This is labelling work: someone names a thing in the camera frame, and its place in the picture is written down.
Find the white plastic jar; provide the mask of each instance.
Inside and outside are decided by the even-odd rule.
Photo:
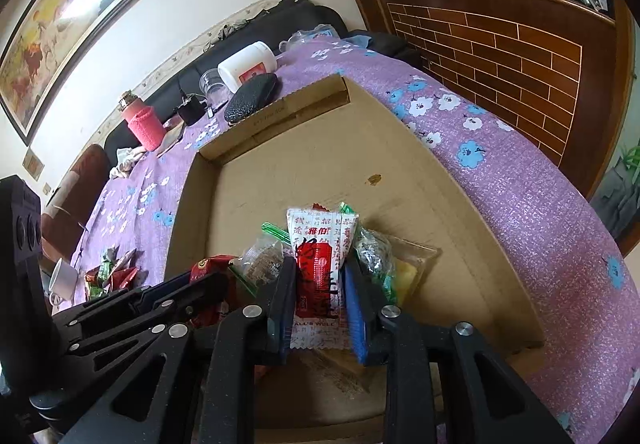
[[[262,41],[246,46],[218,65],[218,73],[231,92],[259,74],[270,74],[278,67],[276,56]]]

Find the framed painting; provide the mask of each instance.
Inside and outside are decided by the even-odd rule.
[[[31,0],[0,58],[0,102],[25,144],[98,35],[132,0]]]

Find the cardboard box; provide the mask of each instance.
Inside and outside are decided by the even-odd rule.
[[[203,257],[242,254],[288,207],[345,201],[366,227],[441,250],[406,308],[424,323],[473,323],[521,373],[535,369],[543,332],[517,274],[462,188],[367,91],[332,75],[245,119],[200,149],[187,176],[166,277]],[[257,388],[257,439],[378,442],[383,371],[368,392],[293,353]]]

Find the brick pattern panel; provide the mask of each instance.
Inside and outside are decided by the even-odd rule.
[[[556,166],[571,133],[582,47],[517,22],[389,3],[426,73],[511,124]]]

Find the red label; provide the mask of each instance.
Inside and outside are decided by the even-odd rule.
[[[266,74],[266,73],[267,73],[267,69],[264,67],[264,63],[260,62],[259,64],[256,64],[253,68],[249,68],[246,72],[244,72],[244,74],[239,75],[238,79],[240,79],[240,82],[244,84],[255,75]]]
[[[296,250],[300,272],[296,295],[296,316],[301,318],[330,318],[331,315],[331,254],[328,243],[315,238],[305,240]]]

